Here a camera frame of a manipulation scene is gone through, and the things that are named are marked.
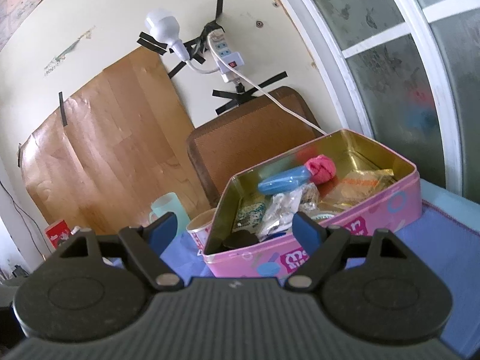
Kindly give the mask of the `white power strip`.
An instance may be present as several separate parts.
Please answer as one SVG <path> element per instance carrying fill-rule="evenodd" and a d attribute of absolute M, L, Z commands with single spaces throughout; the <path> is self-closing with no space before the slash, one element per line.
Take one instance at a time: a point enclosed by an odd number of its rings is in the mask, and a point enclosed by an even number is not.
<path fill-rule="evenodd" d="M 238 79 L 232 70 L 238 70 L 244 66 L 244 61 L 239 52 L 233 52 L 226 40 L 224 31 L 216 29 L 207 36 L 208 48 L 220 70 L 224 83 L 230 83 Z"/>

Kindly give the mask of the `teal plastic cup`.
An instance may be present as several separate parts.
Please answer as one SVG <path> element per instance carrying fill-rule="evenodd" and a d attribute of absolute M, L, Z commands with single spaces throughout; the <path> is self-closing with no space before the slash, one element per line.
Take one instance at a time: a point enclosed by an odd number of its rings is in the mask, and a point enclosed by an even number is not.
<path fill-rule="evenodd" d="M 175 193 L 167 193 L 151 203 L 149 222 L 152 224 L 156 219 L 159 219 L 168 212 L 176 215 L 178 222 L 177 231 L 179 233 L 184 232 L 186 226 L 191 222 L 191 219 Z"/>

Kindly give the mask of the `blue plastic case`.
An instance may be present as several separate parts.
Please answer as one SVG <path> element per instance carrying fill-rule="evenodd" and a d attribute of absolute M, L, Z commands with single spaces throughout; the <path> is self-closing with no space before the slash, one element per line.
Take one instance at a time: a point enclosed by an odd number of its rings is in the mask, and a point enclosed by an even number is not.
<path fill-rule="evenodd" d="M 288 193 L 307 183 L 310 178 L 311 172 L 306 166 L 297 166 L 262 180 L 258 183 L 257 188 L 264 195 Z"/>

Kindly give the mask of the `white light bulb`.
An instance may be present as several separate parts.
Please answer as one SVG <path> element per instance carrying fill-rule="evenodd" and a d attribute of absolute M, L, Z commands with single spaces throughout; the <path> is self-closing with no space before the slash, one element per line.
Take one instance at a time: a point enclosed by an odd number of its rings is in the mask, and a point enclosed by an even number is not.
<path fill-rule="evenodd" d="M 166 10 L 153 10 L 146 16 L 145 26 L 157 42 L 165 43 L 181 61 L 191 60 L 190 54 L 180 38 L 180 24 L 173 14 Z"/>

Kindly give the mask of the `wood pattern wall sheet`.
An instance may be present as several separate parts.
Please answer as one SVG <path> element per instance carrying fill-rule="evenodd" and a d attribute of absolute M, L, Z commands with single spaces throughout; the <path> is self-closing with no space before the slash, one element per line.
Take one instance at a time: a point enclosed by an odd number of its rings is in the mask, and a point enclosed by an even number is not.
<path fill-rule="evenodd" d="M 193 129 L 160 57 L 135 49 L 30 135 L 22 179 L 48 224 L 102 234 L 146 225 L 171 192 L 196 216 L 210 205 L 186 150 Z"/>

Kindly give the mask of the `white red can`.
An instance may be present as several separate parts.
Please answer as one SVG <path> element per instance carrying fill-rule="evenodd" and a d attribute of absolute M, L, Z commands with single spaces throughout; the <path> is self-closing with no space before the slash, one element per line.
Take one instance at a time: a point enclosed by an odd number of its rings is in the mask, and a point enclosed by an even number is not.
<path fill-rule="evenodd" d="M 205 211 L 192 219 L 186 226 L 187 233 L 190 234 L 201 253 L 204 251 L 207 244 L 215 213 L 216 208 Z"/>

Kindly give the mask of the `pink tin box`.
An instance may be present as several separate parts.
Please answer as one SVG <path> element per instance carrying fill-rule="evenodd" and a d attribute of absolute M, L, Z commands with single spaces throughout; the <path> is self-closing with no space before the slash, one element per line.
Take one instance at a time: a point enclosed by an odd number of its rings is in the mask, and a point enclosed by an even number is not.
<path fill-rule="evenodd" d="M 285 279 L 308 260 L 307 251 L 296 241 L 292 226 L 259 241 L 256 232 L 233 232 L 233 222 L 242 206 L 262 202 L 267 209 L 273 195 L 261 194 L 258 183 L 277 173 L 305 166 L 306 161 L 318 155 L 334 161 L 338 178 L 352 170 L 391 168 L 395 182 L 346 211 L 332 211 L 318 204 L 318 211 L 306 214 L 314 222 L 324 227 L 339 225 L 354 235 L 371 236 L 378 228 L 395 232 L 421 216 L 420 176 L 416 166 L 377 141 L 341 129 L 259 163 L 229 180 L 202 252 L 214 276 Z M 316 184 L 320 197 L 326 193 L 328 182 Z"/>

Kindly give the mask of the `green pocket tissue pack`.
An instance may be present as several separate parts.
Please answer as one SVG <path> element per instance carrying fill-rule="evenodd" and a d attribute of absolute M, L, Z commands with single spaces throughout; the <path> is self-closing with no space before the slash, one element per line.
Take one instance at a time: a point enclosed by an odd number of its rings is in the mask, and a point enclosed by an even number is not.
<path fill-rule="evenodd" d="M 255 202 L 242 206 L 238 210 L 233 222 L 233 232 L 247 230 L 250 233 L 254 233 L 262 222 L 265 211 L 266 205 L 264 202 Z"/>

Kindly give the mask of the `pink soft ball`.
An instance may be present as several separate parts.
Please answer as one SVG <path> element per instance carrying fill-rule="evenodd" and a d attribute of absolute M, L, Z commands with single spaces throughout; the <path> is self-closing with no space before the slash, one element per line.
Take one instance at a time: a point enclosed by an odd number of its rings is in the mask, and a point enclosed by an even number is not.
<path fill-rule="evenodd" d="M 336 176 L 335 162 L 323 154 L 310 158 L 305 166 L 311 173 L 310 180 L 315 185 L 322 185 Z"/>

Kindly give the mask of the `gold snack packet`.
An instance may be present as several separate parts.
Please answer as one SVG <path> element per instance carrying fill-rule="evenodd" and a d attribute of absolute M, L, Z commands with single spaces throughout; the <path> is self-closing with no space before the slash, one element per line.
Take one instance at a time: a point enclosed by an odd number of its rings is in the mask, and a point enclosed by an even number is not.
<path fill-rule="evenodd" d="M 328 182 L 326 193 L 320 197 L 320 207 L 332 211 L 346 211 L 379 194 L 395 183 L 391 168 L 378 170 L 352 170 L 344 177 L 335 176 Z"/>

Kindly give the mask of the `red cereal box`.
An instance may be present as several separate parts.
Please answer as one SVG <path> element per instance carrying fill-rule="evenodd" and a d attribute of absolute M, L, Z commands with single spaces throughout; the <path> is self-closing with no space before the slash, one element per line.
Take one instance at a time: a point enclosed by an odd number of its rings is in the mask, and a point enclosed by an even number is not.
<path fill-rule="evenodd" d="M 55 249 L 72 236 L 71 230 L 64 219 L 57 220 L 49 225 L 45 230 L 45 234 Z"/>

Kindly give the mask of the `clear plastic packet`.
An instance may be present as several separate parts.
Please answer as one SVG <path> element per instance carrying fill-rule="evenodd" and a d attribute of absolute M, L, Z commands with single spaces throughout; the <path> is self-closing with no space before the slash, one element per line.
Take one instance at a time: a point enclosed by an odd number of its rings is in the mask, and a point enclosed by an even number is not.
<path fill-rule="evenodd" d="M 303 184 L 288 193 L 273 195 L 256 230 L 257 238 L 263 242 L 269 236 L 289 230 L 297 212 L 314 214 L 319 210 L 319 201 L 318 188 L 312 182 Z"/>

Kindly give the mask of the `blue patterned tablecloth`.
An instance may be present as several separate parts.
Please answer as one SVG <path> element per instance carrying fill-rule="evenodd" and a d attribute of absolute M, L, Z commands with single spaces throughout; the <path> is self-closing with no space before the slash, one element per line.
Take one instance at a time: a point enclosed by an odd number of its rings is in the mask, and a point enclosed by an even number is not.
<path fill-rule="evenodd" d="M 479 350 L 479 205 L 425 200 L 420 219 L 396 236 L 450 289 L 453 309 L 442 340 L 471 358 Z"/>

